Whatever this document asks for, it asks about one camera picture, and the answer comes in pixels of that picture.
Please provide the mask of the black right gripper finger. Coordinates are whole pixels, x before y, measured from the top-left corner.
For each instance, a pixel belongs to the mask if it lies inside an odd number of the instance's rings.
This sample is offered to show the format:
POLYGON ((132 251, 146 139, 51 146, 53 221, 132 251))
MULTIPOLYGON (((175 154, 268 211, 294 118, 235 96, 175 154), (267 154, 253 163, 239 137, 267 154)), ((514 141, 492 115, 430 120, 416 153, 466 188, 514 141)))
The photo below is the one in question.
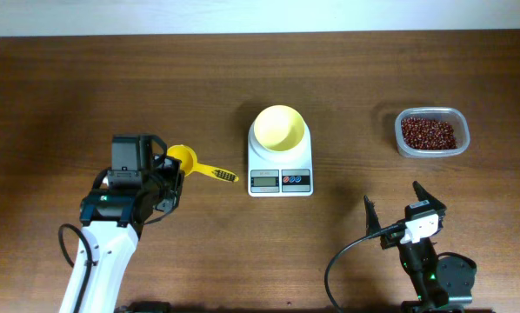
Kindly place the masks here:
POLYGON ((381 225, 375 209, 375 204, 367 197, 363 197, 366 215, 366 236, 373 236, 381 230, 381 225))
POLYGON ((427 200, 430 207, 438 213, 446 211, 446 206, 433 197, 418 181, 414 181, 412 186, 420 202, 427 200))

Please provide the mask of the yellow plastic measuring scoop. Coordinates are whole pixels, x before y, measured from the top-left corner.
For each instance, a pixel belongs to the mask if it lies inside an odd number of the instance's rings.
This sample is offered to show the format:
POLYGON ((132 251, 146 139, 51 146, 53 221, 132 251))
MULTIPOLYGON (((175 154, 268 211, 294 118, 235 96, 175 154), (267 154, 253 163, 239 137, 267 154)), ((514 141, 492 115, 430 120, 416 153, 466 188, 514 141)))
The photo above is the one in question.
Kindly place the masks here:
POLYGON ((168 148, 167 155, 181 162, 181 169, 186 176, 196 172, 224 182, 239 181, 238 175, 229 170, 199 163, 196 152, 187 145, 173 145, 168 148))

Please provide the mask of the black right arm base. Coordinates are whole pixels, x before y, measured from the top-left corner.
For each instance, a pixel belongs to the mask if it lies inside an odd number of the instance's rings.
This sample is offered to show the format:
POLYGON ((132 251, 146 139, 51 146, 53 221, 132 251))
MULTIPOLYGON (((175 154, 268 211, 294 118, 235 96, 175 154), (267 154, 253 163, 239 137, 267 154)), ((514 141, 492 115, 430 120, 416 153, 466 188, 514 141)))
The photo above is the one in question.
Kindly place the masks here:
POLYGON ((402 262, 417 293, 416 301, 402 302, 403 313, 464 312, 472 303, 477 265, 468 257, 444 252, 403 257, 402 262))

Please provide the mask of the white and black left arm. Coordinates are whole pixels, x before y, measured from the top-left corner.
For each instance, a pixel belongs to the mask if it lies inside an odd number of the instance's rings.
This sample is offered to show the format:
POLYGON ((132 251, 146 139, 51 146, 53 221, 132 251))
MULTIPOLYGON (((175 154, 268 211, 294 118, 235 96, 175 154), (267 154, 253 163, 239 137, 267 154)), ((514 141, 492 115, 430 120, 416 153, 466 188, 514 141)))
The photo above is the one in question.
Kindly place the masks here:
POLYGON ((106 168, 81 202, 78 228, 58 230, 63 257, 72 267, 61 312, 112 312, 124 272, 143 227, 157 223, 180 203, 184 162, 155 155, 141 171, 106 168))

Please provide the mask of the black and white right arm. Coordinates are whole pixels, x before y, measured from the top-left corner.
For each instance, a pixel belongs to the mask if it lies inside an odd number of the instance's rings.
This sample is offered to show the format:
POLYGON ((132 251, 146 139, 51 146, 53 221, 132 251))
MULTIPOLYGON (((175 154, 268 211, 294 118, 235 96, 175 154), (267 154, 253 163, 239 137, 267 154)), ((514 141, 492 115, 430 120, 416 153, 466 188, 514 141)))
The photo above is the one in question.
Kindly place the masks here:
POLYGON ((425 281, 431 267, 437 264, 437 253, 430 238, 443 228, 447 207, 419 182, 415 181, 412 186, 417 202, 404 208, 405 218, 384 228, 379 223, 375 204, 368 197, 363 199, 366 235, 369 239, 379 239, 384 250, 396 248, 399 251, 400 263, 417 293, 417 300, 402 303, 401 311, 425 312, 436 308, 425 281))

